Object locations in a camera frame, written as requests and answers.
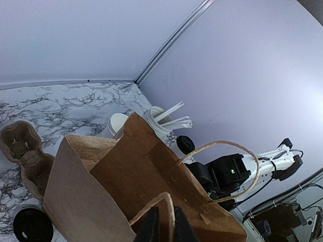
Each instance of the white paper cup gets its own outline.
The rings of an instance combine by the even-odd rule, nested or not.
[[[100,136],[105,138],[113,138],[117,132],[125,125],[128,116],[123,113],[115,113],[111,116],[106,128]]]

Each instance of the brown paper bag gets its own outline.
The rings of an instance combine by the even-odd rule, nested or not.
[[[176,165],[178,160],[136,114],[128,119],[118,143],[67,135],[50,173],[44,210],[68,241],[127,242],[135,237],[127,220],[168,192],[201,242],[246,241],[238,221],[210,203],[186,166]],[[168,241],[167,214],[167,208],[161,207],[161,241]]]
[[[68,242],[132,242],[135,238],[111,195],[89,173],[115,143],[73,135],[61,142],[43,208]]]
[[[120,141],[90,173],[110,193],[127,219],[133,218],[152,198],[171,194],[184,209],[200,241],[246,241],[239,222],[218,204],[179,158],[149,127],[133,114]],[[161,225],[167,218],[161,216]]]

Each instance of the wire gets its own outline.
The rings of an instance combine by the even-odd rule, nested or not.
[[[321,186],[319,184],[316,184],[316,183],[309,183],[309,184],[307,184],[306,187],[318,187],[318,188],[321,188],[323,190],[323,186]]]
[[[272,161],[270,161],[272,164],[273,164],[273,166],[274,166],[274,168],[275,168],[275,171],[277,171],[277,167],[276,167],[276,165],[275,165],[275,163],[273,163]],[[246,198],[245,200],[243,200],[243,201],[241,201],[241,202],[239,202],[239,203],[237,203],[237,206],[239,206],[239,205],[241,205],[242,203],[244,203],[245,201],[247,201],[247,200],[249,200],[250,198],[252,198],[253,196],[255,196],[255,195],[257,195],[262,189],[264,189],[271,181],[273,180],[273,178],[270,178],[270,180],[269,181],[267,181],[266,182],[266,184],[265,185],[263,185],[257,192],[255,192],[254,194],[252,194],[251,196],[249,196],[248,198]]]
[[[310,187],[318,187],[318,188],[320,188],[320,189],[322,189],[323,190],[323,186],[321,186],[321,185],[319,185],[319,184],[315,184],[315,183],[309,183],[309,184],[307,184],[306,186],[304,186],[304,188],[310,188]],[[291,205],[293,205],[293,206],[299,206],[300,207],[300,209],[302,210],[302,211],[308,211],[308,210],[310,210],[311,208],[316,208],[316,207],[318,207],[318,205],[316,205],[316,206],[312,206],[313,204],[311,204],[311,205],[309,205],[308,207],[305,207],[305,208],[302,208],[301,206],[300,206],[300,204],[299,203],[277,203],[277,205],[278,204],[285,204],[285,205],[289,205],[289,206],[291,206]],[[249,215],[251,214],[251,212],[252,212],[252,210],[253,210],[254,208],[252,208],[252,209],[250,209],[249,210],[249,212],[247,212],[246,213],[246,215],[243,217],[243,219],[242,219],[242,223],[244,223],[248,218],[249,218]],[[269,211],[270,209],[272,209],[272,208],[267,208],[267,209],[265,209],[264,211],[260,211],[259,213],[257,213],[257,214],[254,214],[253,216],[257,216],[257,215],[259,215],[259,214],[262,214],[262,213],[264,213],[264,212],[267,212],[267,211]]]
[[[287,153],[287,150],[283,151],[282,153],[276,155],[273,157],[273,160],[277,160],[279,157],[281,157],[283,154],[286,154]]]
[[[302,150],[297,150],[297,149],[294,149],[294,150],[290,150],[290,151],[297,151],[297,152],[301,152],[301,158],[303,157],[304,155],[304,152]]]
[[[268,157],[258,157],[258,160],[270,160]]]

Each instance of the black cable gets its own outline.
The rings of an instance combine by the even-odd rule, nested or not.
[[[308,183],[308,182],[310,182],[311,180],[313,180],[314,178],[316,178],[318,175],[320,175],[320,174],[322,174],[323,173],[323,168],[321,168],[320,170],[318,170],[317,172],[315,172],[313,175],[311,175],[311,176],[309,176],[308,178],[306,178],[304,181],[302,181],[301,183],[299,183],[299,184],[296,184],[294,187],[292,187],[292,188],[290,188],[290,189],[288,189],[288,190],[286,190],[286,191],[284,191],[284,192],[282,192],[281,194],[279,194],[279,195],[276,195],[276,196],[274,196],[274,197],[272,197],[272,198],[270,198],[270,199],[267,199],[266,201],[264,201],[264,202],[262,202],[262,203],[259,203],[258,205],[256,205],[256,206],[254,206],[252,209],[250,209],[247,213],[246,213],[246,215],[244,216],[244,221],[245,220],[247,220],[248,219],[248,213],[250,213],[250,211],[253,211],[253,210],[255,210],[255,209],[258,209],[258,208],[260,208],[260,207],[262,207],[262,206],[264,206],[264,205],[267,205],[269,202],[271,203],[273,200],[278,200],[278,199],[280,199],[280,198],[282,198],[283,196],[289,196],[290,194],[291,195],[294,195],[297,191],[298,191],[298,189],[299,189],[299,186],[301,186],[301,187],[303,187],[303,188],[305,188],[306,187],[306,183]],[[270,210],[271,208],[269,208],[269,209],[265,209],[264,211],[260,211],[260,212],[258,212],[257,214],[255,214],[255,216],[257,216],[258,214],[261,214],[262,212],[266,212],[266,211],[268,211],[268,210]]]
[[[259,157],[258,160],[270,160],[268,157]]]
[[[302,151],[302,150],[297,150],[297,149],[294,149],[294,150],[290,150],[290,151],[297,151],[297,152],[301,152],[302,154],[301,154],[301,158],[303,157],[303,155],[304,155],[304,152]]]
[[[323,186],[321,186],[319,184],[315,184],[315,183],[309,183],[305,187],[318,187],[318,188],[321,188],[323,190]]]
[[[280,158],[283,154],[286,154],[287,153],[287,150],[283,151],[282,153],[276,155],[273,157],[273,160],[277,160],[278,158]]]
[[[277,171],[277,167],[275,165],[275,163],[273,163],[272,161],[270,161],[274,168],[275,168],[275,171]],[[252,194],[251,196],[247,197],[245,200],[241,201],[238,203],[238,206],[241,205],[242,203],[244,203],[245,201],[249,200],[250,198],[252,198],[253,196],[257,195],[262,189],[264,189],[271,181],[273,180],[273,178],[271,178],[269,181],[266,182],[265,185],[263,185],[257,192],[255,192],[254,194]]]
[[[319,185],[319,184],[315,184],[315,183],[309,183],[309,184],[307,184],[307,185],[305,185],[303,188],[310,188],[310,187],[318,187],[318,188],[320,188],[320,189],[322,189],[323,190],[323,186],[321,186],[321,185]],[[311,209],[311,208],[316,208],[316,207],[318,207],[318,205],[316,205],[316,206],[312,206],[313,204],[311,204],[310,205],[310,207],[305,207],[305,208],[302,208],[301,206],[300,206],[300,204],[299,203],[276,203],[277,205],[278,204],[285,204],[285,205],[295,205],[295,206],[299,206],[300,207],[300,209],[302,210],[302,211],[308,211],[309,209]],[[252,210],[254,209],[254,208],[252,208],[252,209],[250,209],[249,210],[249,212],[247,212],[246,213],[246,215],[243,217],[243,219],[242,219],[242,223],[244,223],[247,219],[248,219],[248,217],[249,217],[249,214],[251,214],[251,212],[252,212]],[[257,215],[259,215],[259,214],[261,214],[261,213],[264,213],[264,212],[267,212],[267,211],[269,211],[271,208],[269,208],[269,209],[266,209],[266,210],[264,210],[264,211],[261,211],[260,213],[257,213],[256,215],[254,215],[254,216],[257,216]]]

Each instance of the white straw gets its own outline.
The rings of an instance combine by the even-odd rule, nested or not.
[[[191,125],[191,124],[193,124],[193,122],[192,122],[192,120],[187,119],[187,120],[178,121],[178,122],[176,122],[176,123],[169,124],[169,125],[165,125],[165,126],[170,126],[170,125],[184,125],[184,124]]]
[[[180,103],[176,104],[175,106],[171,107],[170,109],[166,110],[165,112],[161,113],[160,115],[155,117],[156,122],[159,122],[160,120],[164,119],[165,117],[167,117],[171,113],[175,112],[177,109],[179,109],[183,105],[184,105],[184,103],[180,102]]]
[[[193,127],[193,124],[173,124],[173,125],[165,126],[164,128],[168,130],[178,130],[178,129],[184,129],[184,128],[190,129],[192,127]]]
[[[174,124],[174,123],[176,123],[176,122],[178,122],[178,121],[182,121],[182,120],[190,120],[190,116],[185,116],[185,117],[180,117],[180,118],[178,118],[178,119],[175,119],[175,120],[172,120],[172,121],[169,121],[169,122],[167,122],[167,123],[164,123],[164,124],[162,124],[161,126],[166,126],[166,125],[172,125],[172,124]]]

